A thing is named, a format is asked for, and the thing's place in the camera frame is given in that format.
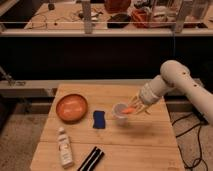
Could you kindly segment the wooden gripper body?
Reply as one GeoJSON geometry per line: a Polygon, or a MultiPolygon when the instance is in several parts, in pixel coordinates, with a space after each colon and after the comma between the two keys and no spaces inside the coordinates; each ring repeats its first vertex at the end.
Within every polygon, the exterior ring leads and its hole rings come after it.
{"type": "Polygon", "coordinates": [[[140,97],[138,96],[138,102],[133,106],[134,108],[140,108],[144,106],[145,107],[145,111],[149,108],[148,105],[144,104],[143,101],[140,99],[140,97]]]}

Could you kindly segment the wooden gripper finger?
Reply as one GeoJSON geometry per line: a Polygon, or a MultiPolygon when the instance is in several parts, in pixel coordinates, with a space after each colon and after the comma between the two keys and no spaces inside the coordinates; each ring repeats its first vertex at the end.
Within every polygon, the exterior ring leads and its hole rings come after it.
{"type": "Polygon", "coordinates": [[[140,108],[134,108],[134,111],[131,114],[137,115],[137,114],[139,114],[139,113],[141,113],[143,111],[145,111],[145,107],[144,106],[142,106],[140,108]]]}
{"type": "Polygon", "coordinates": [[[128,106],[134,106],[138,102],[138,96],[134,96],[131,98],[131,100],[128,102],[128,106]]]}

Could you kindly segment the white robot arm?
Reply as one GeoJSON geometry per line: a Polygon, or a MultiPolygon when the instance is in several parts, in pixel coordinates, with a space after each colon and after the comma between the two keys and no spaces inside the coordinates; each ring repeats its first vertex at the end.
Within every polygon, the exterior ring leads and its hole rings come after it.
{"type": "Polygon", "coordinates": [[[135,114],[148,109],[173,89],[183,93],[193,106],[213,126],[213,94],[196,83],[190,70],[176,60],[168,60],[160,67],[160,74],[144,84],[131,99],[129,106],[135,114]]]}

